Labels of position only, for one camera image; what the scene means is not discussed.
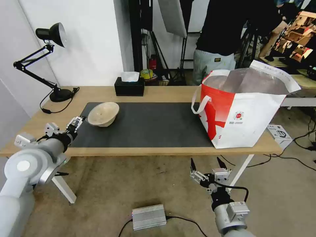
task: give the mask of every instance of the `black desk lamp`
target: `black desk lamp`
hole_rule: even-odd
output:
[[[44,78],[41,78],[38,75],[35,75],[34,73],[26,69],[27,66],[31,65],[32,63],[35,63],[36,61],[40,60],[41,58],[44,58],[45,56],[47,56],[48,54],[54,51],[54,45],[50,43],[50,40],[52,40],[59,46],[66,47],[66,33],[65,33],[65,29],[63,25],[59,22],[59,23],[54,24],[50,29],[38,28],[36,29],[35,34],[39,39],[43,40],[47,44],[41,49],[37,50],[36,52],[25,57],[24,59],[14,62],[13,66],[16,69],[26,73],[32,78],[35,78],[41,83],[44,83],[45,85],[52,88],[53,92],[49,95],[49,98],[51,101],[62,102],[62,101],[71,99],[73,97],[72,91],[67,90],[67,89],[60,89],[56,83],[47,81]],[[48,50],[47,53],[39,56],[38,58],[29,59],[30,57],[34,56],[35,54],[45,49]]]

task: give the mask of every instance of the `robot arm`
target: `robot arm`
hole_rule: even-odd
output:
[[[22,150],[7,161],[4,168],[7,181],[0,192],[1,236],[21,236],[35,203],[33,187],[50,182],[67,162],[64,152],[77,137],[84,119],[73,118],[66,131],[59,131],[54,123],[46,124],[43,141],[36,141],[26,133],[17,135],[14,144]]]
[[[246,202],[234,202],[226,191],[225,183],[231,170],[217,158],[221,168],[213,169],[212,173],[202,174],[197,171],[191,159],[190,176],[202,187],[206,188],[212,197],[212,209],[215,213],[215,223],[219,233],[224,237],[254,237],[246,230],[245,218],[250,212]]]

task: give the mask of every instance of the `shopping bag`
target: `shopping bag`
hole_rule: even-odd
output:
[[[253,147],[286,95],[300,89],[288,73],[253,61],[249,68],[212,71],[195,91],[191,109],[215,148]]]

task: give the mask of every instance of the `bag handle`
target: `bag handle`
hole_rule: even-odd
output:
[[[198,89],[199,89],[201,86],[202,86],[202,84],[198,86],[198,88],[195,90],[195,92],[194,92],[194,94],[193,94],[193,97],[192,97],[191,109],[192,109],[192,112],[193,112],[194,114],[199,114],[199,113],[201,113],[201,112],[204,110],[204,108],[205,108],[207,102],[208,102],[208,101],[212,101],[212,98],[209,97],[208,95],[206,95],[206,96],[203,98],[203,100],[201,101],[200,106],[199,106],[199,108],[197,109],[197,111],[194,110],[193,105],[194,105],[194,103],[195,103],[195,99],[197,98]]]

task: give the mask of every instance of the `bowl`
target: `bowl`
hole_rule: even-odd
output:
[[[119,105],[114,102],[105,102],[94,107],[88,115],[88,123],[92,126],[110,126],[119,111]]]

